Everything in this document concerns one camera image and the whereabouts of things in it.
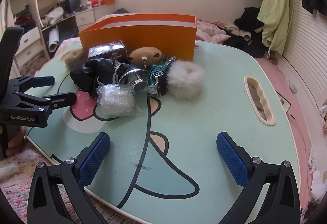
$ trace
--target mint green table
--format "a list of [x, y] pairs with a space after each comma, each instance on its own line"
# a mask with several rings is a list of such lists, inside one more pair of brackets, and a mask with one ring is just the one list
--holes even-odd
[[[177, 101], [169, 94], [154, 98], [139, 92], [135, 97], [143, 116], [112, 120], [101, 114], [88, 94], [78, 92], [76, 105], [55, 110], [48, 127], [30, 129], [29, 139], [55, 164], [76, 157], [99, 132], [108, 133], [110, 152], [87, 191], [142, 223], [214, 224], [223, 218], [242, 187], [235, 184], [218, 154], [216, 138], [222, 131], [252, 157], [273, 164], [289, 160], [299, 187], [293, 135], [258, 63], [231, 47], [202, 41], [197, 45], [194, 62], [205, 69], [205, 79], [196, 99]], [[60, 56], [37, 75], [53, 75], [55, 85], [31, 89], [29, 94], [77, 92], [65, 64], [58, 61]], [[245, 75], [260, 81], [275, 125], [257, 118], [245, 89]], [[256, 217], [267, 189], [265, 185], [249, 220]]]

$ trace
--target toy car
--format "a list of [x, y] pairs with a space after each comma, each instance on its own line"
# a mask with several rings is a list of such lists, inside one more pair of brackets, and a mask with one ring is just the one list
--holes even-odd
[[150, 71], [148, 90], [150, 94], [157, 96], [165, 95], [167, 92], [167, 72], [171, 64], [176, 61], [175, 56], [163, 58], [163, 65], [154, 64]]

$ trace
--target colorful rug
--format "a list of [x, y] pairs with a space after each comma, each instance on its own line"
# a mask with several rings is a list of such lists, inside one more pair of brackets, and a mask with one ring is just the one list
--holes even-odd
[[[24, 223], [27, 223], [27, 201], [33, 173], [36, 165], [41, 161], [50, 165], [50, 162], [48, 162], [48, 160], [30, 143], [26, 144], [22, 153], [0, 161], [0, 168], [9, 164], [15, 164], [19, 168], [18, 174], [10, 175], [7, 178], [0, 180], [0, 187], [9, 204]], [[69, 201], [64, 186], [59, 185], [59, 190], [72, 220], [75, 223], [80, 223], [80, 220]], [[90, 197], [90, 199], [109, 224], [137, 224], [136, 221], [110, 209], [96, 199], [92, 197]]]

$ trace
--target orange box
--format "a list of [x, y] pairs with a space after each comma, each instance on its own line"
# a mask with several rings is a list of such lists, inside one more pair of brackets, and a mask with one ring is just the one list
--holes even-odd
[[127, 53], [156, 47], [166, 57], [193, 60], [197, 33], [195, 16], [131, 14], [104, 19], [79, 33], [83, 48], [122, 40]]
[[113, 4], [115, 3], [115, 0], [104, 0], [104, 1], [101, 1], [101, 5], [104, 6], [104, 5], [107, 5], [107, 4]]

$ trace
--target white drawer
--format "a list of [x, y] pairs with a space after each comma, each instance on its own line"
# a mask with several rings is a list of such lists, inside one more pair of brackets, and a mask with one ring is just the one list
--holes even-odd
[[39, 40], [33, 42], [31, 45], [29, 45], [27, 48], [25, 48], [23, 51], [21, 51], [18, 55], [15, 56], [16, 63], [18, 67], [22, 67], [25, 63], [27, 63], [35, 54], [42, 51], [42, 45]]
[[86, 28], [88, 28], [88, 27], [90, 27], [90, 26], [92, 26], [92, 25], [93, 25], [93, 24], [87, 24], [87, 25], [79, 26], [79, 27], [78, 27], [78, 31], [81, 32], [82, 30], [84, 30], [84, 29], [86, 29]]
[[98, 21], [101, 17], [110, 15], [116, 11], [116, 4], [109, 4], [106, 6], [99, 6], [94, 8], [95, 20]]
[[25, 33], [20, 41], [18, 51], [16, 52], [16, 55], [19, 54], [21, 51], [23, 51], [26, 47], [28, 47], [30, 44], [35, 42], [40, 38], [40, 33], [38, 27], [35, 27]]
[[77, 26], [95, 23], [94, 11], [90, 10], [75, 16]]

